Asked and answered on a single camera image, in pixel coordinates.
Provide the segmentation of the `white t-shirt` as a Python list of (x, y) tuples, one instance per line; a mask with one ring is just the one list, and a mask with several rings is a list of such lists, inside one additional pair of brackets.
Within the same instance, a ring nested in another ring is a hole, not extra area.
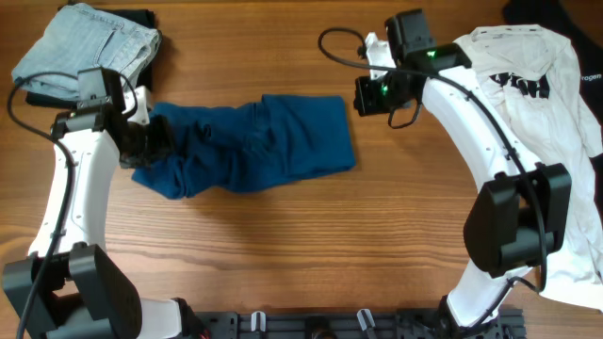
[(544, 297), (602, 307), (602, 221), (595, 206), (593, 157), (601, 127), (580, 93), (571, 41), (538, 24), (478, 27), (456, 39), (481, 89), (519, 140), (572, 180), (562, 248), (547, 257)]

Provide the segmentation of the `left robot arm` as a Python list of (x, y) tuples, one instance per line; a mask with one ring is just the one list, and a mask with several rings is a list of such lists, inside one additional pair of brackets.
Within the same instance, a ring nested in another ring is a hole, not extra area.
[(25, 259), (5, 265), (2, 288), (17, 337), (189, 338), (203, 325), (182, 299), (142, 298), (106, 253), (106, 209), (118, 167), (141, 168), (174, 149), (167, 120), (150, 117), (144, 89), (93, 68), (73, 76), (75, 109), (43, 138), (55, 147), (53, 183)]

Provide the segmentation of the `black printed garment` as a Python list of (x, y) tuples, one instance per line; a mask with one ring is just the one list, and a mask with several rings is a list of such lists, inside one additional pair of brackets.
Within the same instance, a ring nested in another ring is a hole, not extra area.
[(519, 139), (574, 181), (574, 214), (602, 219), (602, 48), (559, 1), (510, 1), (497, 37), (521, 93), (504, 113)]

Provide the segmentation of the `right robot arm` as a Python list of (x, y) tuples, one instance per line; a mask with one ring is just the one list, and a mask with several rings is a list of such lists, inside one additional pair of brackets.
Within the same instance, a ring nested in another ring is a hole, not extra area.
[(389, 18), (387, 37), (368, 33), (358, 54), (367, 75), (356, 82), (362, 116), (393, 116), (403, 107), (432, 113), (475, 181), (478, 195), (464, 224), (469, 261), (435, 310), (402, 311), (404, 338), (515, 338), (519, 312), (501, 312), (512, 289), (562, 247), (571, 178), (524, 146), (487, 102), (472, 61), (455, 43), (439, 45), (424, 13)]

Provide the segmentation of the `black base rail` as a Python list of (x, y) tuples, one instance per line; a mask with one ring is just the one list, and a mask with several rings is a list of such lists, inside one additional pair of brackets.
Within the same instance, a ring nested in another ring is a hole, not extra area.
[(362, 309), (343, 314), (268, 315), (256, 311), (249, 315), (235, 312), (198, 313), (211, 338), (221, 339), (429, 339), (480, 338), (526, 339), (523, 312), (507, 309), (480, 328), (461, 334), (438, 318), (434, 309), (406, 309), (391, 313), (372, 313)]

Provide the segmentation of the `blue polo shirt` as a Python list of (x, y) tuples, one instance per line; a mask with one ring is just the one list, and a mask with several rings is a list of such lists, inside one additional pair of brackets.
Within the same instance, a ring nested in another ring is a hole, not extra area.
[(257, 192), (356, 164), (339, 96), (265, 94), (240, 107), (158, 103), (152, 115), (168, 121), (174, 151), (132, 179), (171, 200), (212, 186)]

